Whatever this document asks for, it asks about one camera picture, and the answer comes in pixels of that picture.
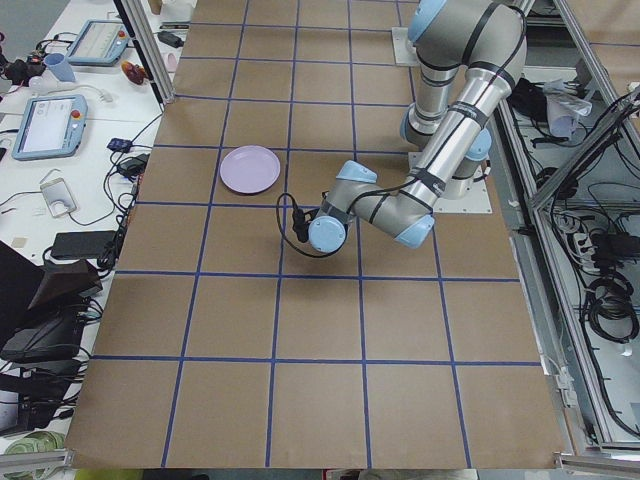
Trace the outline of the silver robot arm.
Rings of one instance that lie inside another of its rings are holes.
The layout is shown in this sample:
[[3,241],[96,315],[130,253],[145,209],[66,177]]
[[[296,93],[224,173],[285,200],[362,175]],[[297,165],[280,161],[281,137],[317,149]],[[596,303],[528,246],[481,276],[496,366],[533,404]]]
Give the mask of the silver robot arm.
[[355,218],[410,248],[431,232],[447,183],[498,104],[514,90],[526,59],[526,16],[498,1],[422,1],[408,27],[421,83],[403,118],[404,138],[420,148],[403,184],[346,162],[308,227],[311,246],[338,251]]

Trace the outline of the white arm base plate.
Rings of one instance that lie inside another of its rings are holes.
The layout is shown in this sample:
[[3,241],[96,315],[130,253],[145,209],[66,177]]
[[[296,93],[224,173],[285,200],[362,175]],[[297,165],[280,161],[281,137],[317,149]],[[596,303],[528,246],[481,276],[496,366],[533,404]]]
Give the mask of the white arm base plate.
[[486,182],[482,179],[484,170],[480,162],[475,162],[475,171],[468,178],[453,177],[439,200],[431,207],[434,214],[492,214],[490,196]]
[[414,67],[419,64],[415,47],[408,36],[406,27],[391,29],[395,64],[397,66]]

